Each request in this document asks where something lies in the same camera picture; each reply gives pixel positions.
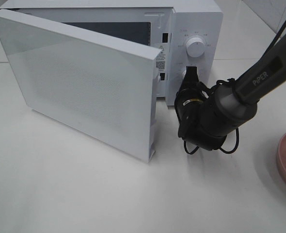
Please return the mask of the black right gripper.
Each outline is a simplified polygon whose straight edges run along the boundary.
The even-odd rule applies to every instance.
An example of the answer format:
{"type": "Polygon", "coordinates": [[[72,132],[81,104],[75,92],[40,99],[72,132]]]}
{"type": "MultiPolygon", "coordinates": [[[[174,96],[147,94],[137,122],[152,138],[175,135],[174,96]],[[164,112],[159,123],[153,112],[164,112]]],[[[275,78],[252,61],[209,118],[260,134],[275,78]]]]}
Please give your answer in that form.
{"type": "Polygon", "coordinates": [[[199,78],[196,66],[186,66],[183,82],[175,98],[175,111],[179,122],[178,137],[196,143],[199,137],[198,111],[200,105],[207,99],[197,87],[199,78]]]}

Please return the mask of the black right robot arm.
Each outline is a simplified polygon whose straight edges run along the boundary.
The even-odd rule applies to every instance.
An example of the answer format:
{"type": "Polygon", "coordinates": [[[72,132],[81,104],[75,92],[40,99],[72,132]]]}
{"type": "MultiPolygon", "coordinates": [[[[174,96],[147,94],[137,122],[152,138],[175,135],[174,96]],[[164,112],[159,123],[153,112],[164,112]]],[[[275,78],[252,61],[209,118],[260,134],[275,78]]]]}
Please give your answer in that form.
{"type": "Polygon", "coordinates": [[[257,112],[258,101],[286,81],[286,34],[238,79],[208,88],[188,66],[175,98],[178,137],[205,150],[220,150],[232,131],[257,112]]]}

